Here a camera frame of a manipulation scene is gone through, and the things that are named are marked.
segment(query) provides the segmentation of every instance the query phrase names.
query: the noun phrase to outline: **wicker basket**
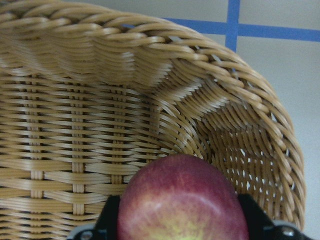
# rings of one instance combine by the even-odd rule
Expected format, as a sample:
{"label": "wicker basket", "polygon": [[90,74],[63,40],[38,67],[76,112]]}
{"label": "wicker basket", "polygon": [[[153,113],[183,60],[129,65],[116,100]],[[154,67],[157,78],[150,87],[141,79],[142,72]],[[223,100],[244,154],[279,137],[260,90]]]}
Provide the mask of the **wicker basket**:
{"label": "wicker basket", "polygon": [[304,224],[303,157],[268,81],[168,20],[56,0],[0,8],[0,239],[64,240],[159,157],[217,166]]}

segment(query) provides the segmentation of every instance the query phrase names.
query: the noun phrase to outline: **woven basket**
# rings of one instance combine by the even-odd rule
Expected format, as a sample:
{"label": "woven basket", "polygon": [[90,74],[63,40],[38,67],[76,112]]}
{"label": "woven basket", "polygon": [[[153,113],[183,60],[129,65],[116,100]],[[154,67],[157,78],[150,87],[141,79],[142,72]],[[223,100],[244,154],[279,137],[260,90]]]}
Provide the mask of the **woven basket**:
{"label": "woven basket", "polygon": [[0,8],[0,239],[64,240],[174,153],[302,228],[303,157],[268,81],[168,20],[56,0]]}

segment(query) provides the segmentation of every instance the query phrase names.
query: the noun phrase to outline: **white surface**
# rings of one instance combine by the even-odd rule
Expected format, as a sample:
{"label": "white surface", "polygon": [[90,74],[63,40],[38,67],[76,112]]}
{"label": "white surface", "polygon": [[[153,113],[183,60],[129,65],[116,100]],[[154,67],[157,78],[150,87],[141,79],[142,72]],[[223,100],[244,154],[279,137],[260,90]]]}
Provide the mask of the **white surface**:
{"label": "white surface", "polygon": [[[154,17],[225,22],[227,0],[78,0]],[[320,30],[320,0],[241,0],[239,22]],[[220,44],[224,35],[206,34]],[[320,42],[239,37],[237,53],[275,88],[305,160],[305,233],[320,239]]]}

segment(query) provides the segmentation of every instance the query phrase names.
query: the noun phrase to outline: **red apple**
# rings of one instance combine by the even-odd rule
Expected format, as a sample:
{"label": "red apple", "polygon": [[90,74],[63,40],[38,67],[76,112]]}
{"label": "red apple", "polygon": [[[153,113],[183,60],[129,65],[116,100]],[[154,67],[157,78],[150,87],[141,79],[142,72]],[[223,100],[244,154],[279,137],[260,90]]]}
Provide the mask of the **red apple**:
{"label": "red apple", "polygon": [[138,171],[119,205],[118,240],[248,240],[231,183],[213,165],[187,154]]}

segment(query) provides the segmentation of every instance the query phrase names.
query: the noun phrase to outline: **blue line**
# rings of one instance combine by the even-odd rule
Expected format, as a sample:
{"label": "blue line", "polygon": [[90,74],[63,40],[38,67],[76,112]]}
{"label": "blue line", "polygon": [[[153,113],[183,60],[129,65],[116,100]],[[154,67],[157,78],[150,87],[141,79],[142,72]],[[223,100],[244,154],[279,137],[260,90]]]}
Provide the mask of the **blue line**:
{"label": "blue line", "polygon": [[244,37],[320,42],[320,30],[292,27],[240,24],[238,34]]}
{"label": "blue line", "polygon": [[178,18],[166,18],[166,19],[176,24],[196,30],[201,34],[225,35],[227,30],[227,24],[225,22],[189,20],[189,19],[178,19]]}
{"label": "blue line", "polygon": [[227,29],[225,33],[225,46],[234,52],[237,50],[239,31],[240,0],[228,1]]}

